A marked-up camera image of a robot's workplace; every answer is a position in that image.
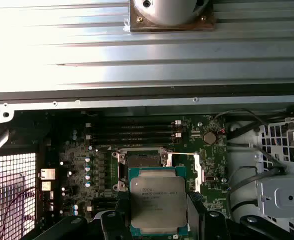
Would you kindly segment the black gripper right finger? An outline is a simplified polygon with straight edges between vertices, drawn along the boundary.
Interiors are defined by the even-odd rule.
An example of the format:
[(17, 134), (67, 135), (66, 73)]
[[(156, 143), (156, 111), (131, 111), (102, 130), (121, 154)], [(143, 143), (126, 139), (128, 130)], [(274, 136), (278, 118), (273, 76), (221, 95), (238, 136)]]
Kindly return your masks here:
[(257, 215), (239, 222), (207, 210), (199, 192), (187, 193), (187, 222), (194, 240), (294, 240), (294, 235)]

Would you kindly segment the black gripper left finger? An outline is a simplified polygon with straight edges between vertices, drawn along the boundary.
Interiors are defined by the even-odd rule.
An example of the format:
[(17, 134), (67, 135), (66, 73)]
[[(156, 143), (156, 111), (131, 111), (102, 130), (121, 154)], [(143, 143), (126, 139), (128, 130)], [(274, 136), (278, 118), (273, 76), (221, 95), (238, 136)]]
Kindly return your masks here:
[(67, 216), (34, 240), (130, 240), (130, 196), (118, 194), (116, 208), (98, 212), (88, 222), (84, 217)]

